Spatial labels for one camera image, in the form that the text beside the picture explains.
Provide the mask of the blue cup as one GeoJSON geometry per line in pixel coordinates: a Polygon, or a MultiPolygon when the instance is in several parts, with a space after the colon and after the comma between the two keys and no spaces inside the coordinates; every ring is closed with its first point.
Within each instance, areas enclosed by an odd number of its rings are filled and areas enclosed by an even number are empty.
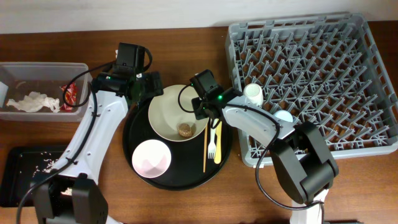
{"type": "Polygon", "coordinates": [[[292,116],[288,111],[286,111],[286,110],[279,110],[279,111],[276,111],[276,112],[274,113],[274,116],[277,117],[277,118],[279,118],[279,119],[281,119],[281,120],[284,120],[284,121],[286,121],[286,122],[290,122],[290,123],[293,123],[293,122],[294,122],[293,116],[292,116]]]}

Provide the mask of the white cup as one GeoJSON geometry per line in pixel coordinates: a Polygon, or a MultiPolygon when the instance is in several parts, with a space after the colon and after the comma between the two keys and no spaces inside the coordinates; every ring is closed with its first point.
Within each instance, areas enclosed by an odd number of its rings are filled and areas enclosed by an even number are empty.
{"type": "Polygon", "coordinates": [[[256,106],[262,107],[264,97],[260,85],[255,83],[247,84],[244,87],[243,95],[246,96],[250,100],[250,102],[254,103],[256,106]]]}

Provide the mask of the large white tissue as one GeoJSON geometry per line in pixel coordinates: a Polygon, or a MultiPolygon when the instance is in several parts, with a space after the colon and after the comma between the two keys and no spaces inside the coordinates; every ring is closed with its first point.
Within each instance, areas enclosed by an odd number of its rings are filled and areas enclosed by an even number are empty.
{"type": "Polygon", "coordinates": [[[35,91],[30,92],[20,101],[9,99],[6,105],[28,113],[38,112],[43,107],[49,108],[53,113],[60,111],[60,100],[58,98],[51,98],[46,94],[35,91]]]}

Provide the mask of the wooden chopstick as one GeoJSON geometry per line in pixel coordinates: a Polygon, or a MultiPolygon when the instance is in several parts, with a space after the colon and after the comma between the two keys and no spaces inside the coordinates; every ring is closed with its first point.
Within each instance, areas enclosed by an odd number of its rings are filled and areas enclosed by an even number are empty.
{"type": "Polygon", "coordinates": [[[204,130],[204,145],[203,145],[203,173],[206,172],[206,158],[207,158],[207,140],[208,140],[208,124],[204,130]]]}

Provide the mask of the clear plastic bin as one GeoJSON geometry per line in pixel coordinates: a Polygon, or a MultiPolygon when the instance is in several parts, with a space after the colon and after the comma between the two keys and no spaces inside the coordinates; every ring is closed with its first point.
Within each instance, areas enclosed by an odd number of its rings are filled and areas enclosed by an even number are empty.
{"type": "Polygon", "coordinates": [[[4,106],[1,108],[1,119],[9,121],[48,121],[48,122],[79,122],[83,118],[87,106],[73,108],[71,111],[60,110],[53,113],[43,107],[35,113],[17,110],[7,106],[9,99],[23,100],[30,92],[40,92],[51,98],[58,98],[63,104],[61,86],[69,83],[77,75],[88,70],[84,63],[66,62],[2,62],[1,82],[6,84],[7,91],[4,106]]]}

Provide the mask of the white plastic fork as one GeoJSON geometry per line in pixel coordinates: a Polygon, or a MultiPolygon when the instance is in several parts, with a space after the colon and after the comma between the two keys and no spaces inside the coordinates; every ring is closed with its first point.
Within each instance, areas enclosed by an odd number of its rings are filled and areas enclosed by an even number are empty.
{"type": "Polygon", "coordinates": [[[210,130],[210,141],[208,143],[208,152],[207,152],[207,156],[209,159],[214,159],[215,158],[215,152],[216,152],[216,143],[215,143],[215,128],[213,127],[213,123],[214,121],[211,120],[210,121],[210,125],[209,125],[209,130],[210,130]]]}

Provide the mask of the pink bowl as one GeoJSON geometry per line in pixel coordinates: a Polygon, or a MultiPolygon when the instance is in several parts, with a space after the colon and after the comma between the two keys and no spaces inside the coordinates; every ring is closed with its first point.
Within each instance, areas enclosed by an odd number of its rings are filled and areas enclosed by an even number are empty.
{"type": "Polygon", "coordinates": [[[172,155],[169,147],[160,140],[150,139],[140,143],[131,158],[136,173],[148,179],[164,174],[171,165],[172,155]]]}

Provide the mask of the rice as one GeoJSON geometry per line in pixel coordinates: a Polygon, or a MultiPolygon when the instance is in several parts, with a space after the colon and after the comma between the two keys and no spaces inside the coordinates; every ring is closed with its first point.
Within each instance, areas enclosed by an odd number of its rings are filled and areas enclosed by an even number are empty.
{"type": "Polygon", "coordinates": [[[35,162],[36,165],[34,166],[35,170],[32,174],[31,187],[51,175],[51,170],[61,155],[62,152],[44,151],[39,153],[35,162]]]}

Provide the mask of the brown cookie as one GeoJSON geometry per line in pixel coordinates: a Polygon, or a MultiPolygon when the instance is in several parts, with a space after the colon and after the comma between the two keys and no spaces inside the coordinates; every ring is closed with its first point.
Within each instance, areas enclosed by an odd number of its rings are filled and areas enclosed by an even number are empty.
{"type": "Polygon", "coordinates": [[[193,136],[193,133],[194,133],[192,127],[187,123],[179,124],[177,131],[178,131],[178,134],[184,138],[190,138],[193,136]]]}

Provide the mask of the grey dishwasher rack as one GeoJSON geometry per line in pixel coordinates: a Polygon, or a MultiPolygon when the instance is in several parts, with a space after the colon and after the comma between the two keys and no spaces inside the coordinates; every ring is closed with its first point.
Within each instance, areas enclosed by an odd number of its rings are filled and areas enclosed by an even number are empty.
{"type": "Polygon", "coordinates": [[[362,14],[237,22],[225,49],[233,88],[316,123],[335,158],[396,151],[397,95],[362,14]]]}

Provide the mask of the beige plate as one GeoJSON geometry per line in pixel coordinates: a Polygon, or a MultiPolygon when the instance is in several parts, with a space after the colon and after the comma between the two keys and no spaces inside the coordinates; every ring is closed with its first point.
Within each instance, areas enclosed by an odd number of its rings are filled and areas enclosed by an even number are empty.
{"type": "Polygon", "coordinates": [[[194,113],[187,113],[180,108],[178,95],[183,87],[185,85],[164,88],[163,95],[153,97],[148,110],[148,119],[155,133],[173,142],[184,142],[197,137],[209,121],[208,118],[197,120],[194,113]],[[181,124],[190,126],[191,136],[183,137],[178,133],[181,124]]]}

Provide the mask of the red candy wrapper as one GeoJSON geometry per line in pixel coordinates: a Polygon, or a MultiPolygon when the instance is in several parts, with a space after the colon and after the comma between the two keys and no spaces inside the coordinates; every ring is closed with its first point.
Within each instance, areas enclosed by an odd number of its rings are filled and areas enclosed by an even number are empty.
{"type": "MultiPolygon", "coordinates": [[[[62,91],[65,91],[65,90],[67,91],[66,94],[65,94],[66,102],[67,102],[69,105],[75,105],[75,103],[76,103],[76,96],[77,96],[77,87],[76,87],[76,83],[73,82],[68,88],[67,88],[66,85],[63,85],[63,86],[60,87],[60,89],[61,89],[62,91]]],[[[71,111],[71,110],[73,109],[73,107],[68,106],[66,103],[64,103],[64,104],[60,107],[60,109],[63,110],[63,111],[71,111]]]]}

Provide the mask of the yellow plastic knife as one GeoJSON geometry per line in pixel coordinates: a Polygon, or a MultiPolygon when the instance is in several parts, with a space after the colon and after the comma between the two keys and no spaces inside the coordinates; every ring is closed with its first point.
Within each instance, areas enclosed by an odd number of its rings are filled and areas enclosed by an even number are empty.
{"type": "Polygon", "coordinates": [[[222,134],[222,122],[216,127],[216,152],[214,163],[219,164],[221,162],[221,134],[222,134]]]}

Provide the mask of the round black serving tray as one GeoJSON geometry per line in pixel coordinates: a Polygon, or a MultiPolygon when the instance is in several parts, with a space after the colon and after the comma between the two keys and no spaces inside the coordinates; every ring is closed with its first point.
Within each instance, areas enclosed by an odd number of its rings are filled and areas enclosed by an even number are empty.
{"type": "MultiPolygon", "coordinates": [[[[178,104],[182,110],[191,110],[191,99],[198,95],[192,87],[183,89],[178,95],[178,104]]],[[[172,155],[171,165],[159,177],[148,179],[140,177],[148,184],[165,190],[188,190],[198,187],[212,179],[226,164],[233,142],[232,128],[222,125],[221,162],[215,164],[212,159],[206,160],[206,172],[203,173],[204,131],[197,137],[184,141],[173,142],[160,137],[152,129],[148,110],[151,100],[140,104],[127,117],[123,131],[123,151],[128,164],[132,167],[132,154],[142,142],[156,139],[164,142],[172,155]]]]}

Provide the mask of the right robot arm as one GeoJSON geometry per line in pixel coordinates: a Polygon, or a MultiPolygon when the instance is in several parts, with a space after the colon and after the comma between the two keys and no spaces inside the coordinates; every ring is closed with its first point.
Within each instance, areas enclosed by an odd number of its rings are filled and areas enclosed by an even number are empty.
{"type": "Polygon", "coordinates": [[[265,147],[258,163],[270,154],[279,184],[296,206],[271,201],[292,211],[290,222],[324,223],[325,197],[339,168],[316,124],[294,124],[275,117],[242,92],[224,90],[211,70],[197,73],[189,85],[198,95],[191,111],[197,120],[217,119],[248,133],[265,147]]]}

